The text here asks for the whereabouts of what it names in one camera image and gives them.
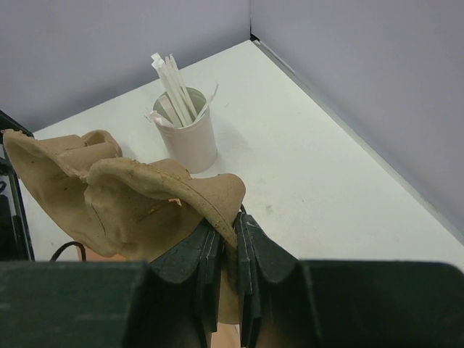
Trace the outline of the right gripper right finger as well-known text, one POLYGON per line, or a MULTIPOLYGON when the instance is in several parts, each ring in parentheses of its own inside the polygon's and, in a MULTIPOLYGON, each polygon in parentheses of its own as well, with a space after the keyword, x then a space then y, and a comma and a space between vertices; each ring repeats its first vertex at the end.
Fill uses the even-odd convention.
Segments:
POLYGON ((463 274, 442 262, 298 260, 237 216, 243 347, 461 347, 463 274))

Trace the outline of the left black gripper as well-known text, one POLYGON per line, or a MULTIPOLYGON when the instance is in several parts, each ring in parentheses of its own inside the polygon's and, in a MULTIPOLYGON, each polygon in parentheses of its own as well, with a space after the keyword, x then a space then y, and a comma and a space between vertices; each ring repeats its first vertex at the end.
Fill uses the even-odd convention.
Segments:
POLYGON ((34 261, 35 255, 19 178, 4 149, 1 133, 1 261, 34 261))

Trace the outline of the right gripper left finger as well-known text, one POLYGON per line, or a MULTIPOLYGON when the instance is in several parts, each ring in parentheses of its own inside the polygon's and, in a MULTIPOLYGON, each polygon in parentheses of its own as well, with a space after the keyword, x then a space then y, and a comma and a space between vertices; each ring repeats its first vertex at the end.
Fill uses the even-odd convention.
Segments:
POLYGON ((208 347, 222 239, 202 221, 153 262, 3 262, 3 347, 208 347))

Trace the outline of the brown pulp cup carrier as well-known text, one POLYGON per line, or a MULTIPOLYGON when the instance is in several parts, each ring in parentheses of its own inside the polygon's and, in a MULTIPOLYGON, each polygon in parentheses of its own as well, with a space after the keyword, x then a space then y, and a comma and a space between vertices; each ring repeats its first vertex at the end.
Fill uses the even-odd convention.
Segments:
POLYGON ((206 220, 225 241, 218 320, 238 323, 233 223, 246 193, 240 177, 193 178, 173 159, 147 164, 124 157, 105 130, 45 140, 5 130, 3 145, 43 211, 68 236, 103 257, 151 262, 206 220))

